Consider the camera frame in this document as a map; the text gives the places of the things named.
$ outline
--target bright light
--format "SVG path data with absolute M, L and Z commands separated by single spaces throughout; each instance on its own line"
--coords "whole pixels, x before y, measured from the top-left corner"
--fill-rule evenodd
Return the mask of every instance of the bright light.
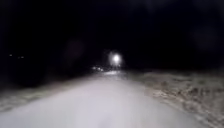
M 119 56 L 119 55 L 114 55 L 114 57 L 113 57 L 113 61 L 114 61 L 115 64 L 119 64 L 120 61 L 121 61 L 120 56 Z
M 122 63 L 122 57 L 118 53 L 115 53 L 115 54 L 111 53 L 109 55 L 109 61 L 110 61 L 110 65 L 119 67 L 121 66 L 121 63 Z

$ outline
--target paved road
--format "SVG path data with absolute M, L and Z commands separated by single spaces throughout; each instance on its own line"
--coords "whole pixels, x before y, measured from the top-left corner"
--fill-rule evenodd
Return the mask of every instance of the paved road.
M 206 128 L 144 90 L 116 77 L 82 81 L 73 89 L 1 113 L 0 128 Z

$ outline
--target night sky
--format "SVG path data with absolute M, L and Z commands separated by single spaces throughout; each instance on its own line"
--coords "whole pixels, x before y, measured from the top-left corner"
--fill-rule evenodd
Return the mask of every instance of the night sky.
M 139 71 L 223 65 L 218 0 L 1 2 L 1 76 L 23 86 L 86 73 L 113 50 Z

